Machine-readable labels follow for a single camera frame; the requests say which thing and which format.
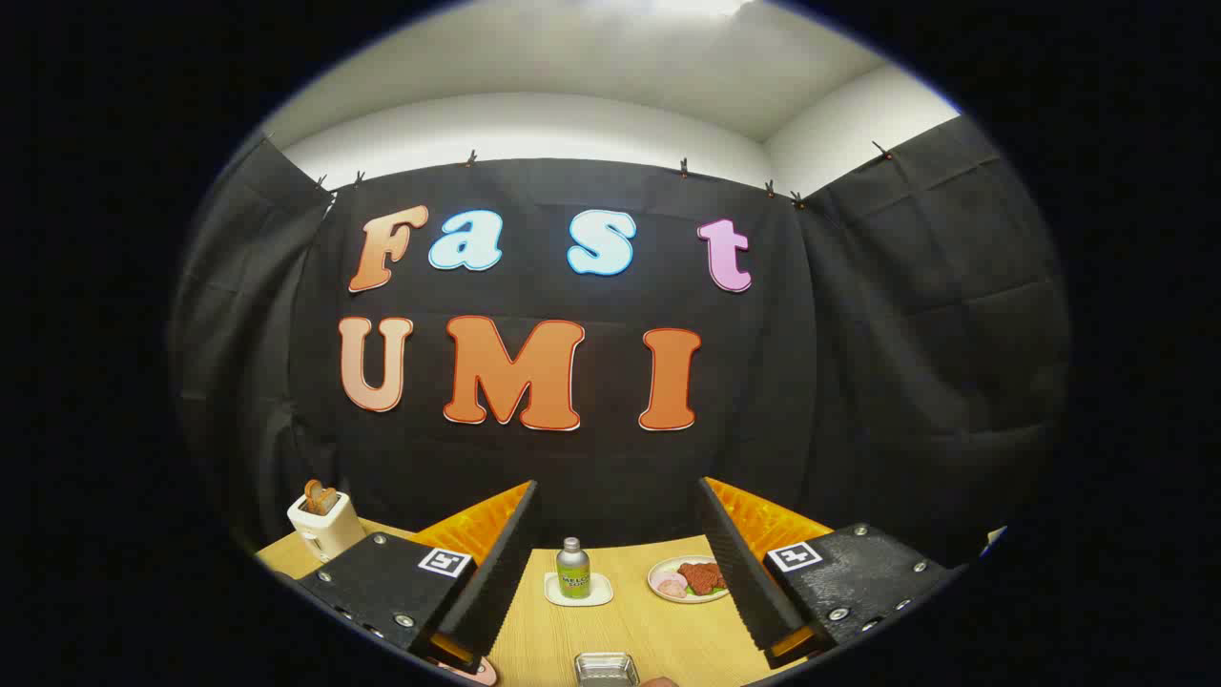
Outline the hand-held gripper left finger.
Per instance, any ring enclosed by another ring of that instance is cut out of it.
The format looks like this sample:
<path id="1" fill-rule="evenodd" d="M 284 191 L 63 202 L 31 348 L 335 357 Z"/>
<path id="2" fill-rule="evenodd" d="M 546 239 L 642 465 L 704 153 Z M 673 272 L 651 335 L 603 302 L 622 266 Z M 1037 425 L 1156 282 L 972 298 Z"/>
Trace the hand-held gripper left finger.
<path id="1" fill-rule="evenodd" d="M 407 538 L 372 531 L 295 586 L 400 656 L 475 674 L 523 582 L 538 513 L 527 480 Z"/>

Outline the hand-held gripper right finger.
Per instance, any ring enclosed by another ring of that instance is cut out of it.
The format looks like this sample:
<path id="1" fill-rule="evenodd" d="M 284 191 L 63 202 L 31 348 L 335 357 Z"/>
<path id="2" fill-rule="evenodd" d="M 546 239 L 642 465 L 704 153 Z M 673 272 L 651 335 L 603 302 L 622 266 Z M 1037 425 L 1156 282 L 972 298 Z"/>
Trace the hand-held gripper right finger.
<path id="1" fill-rule="evenodd" d="M 755 646 L 772 669 L 851 646 L 958 577 L 868 523 L 832 530 L 705 477 L 698 523 Z"/>

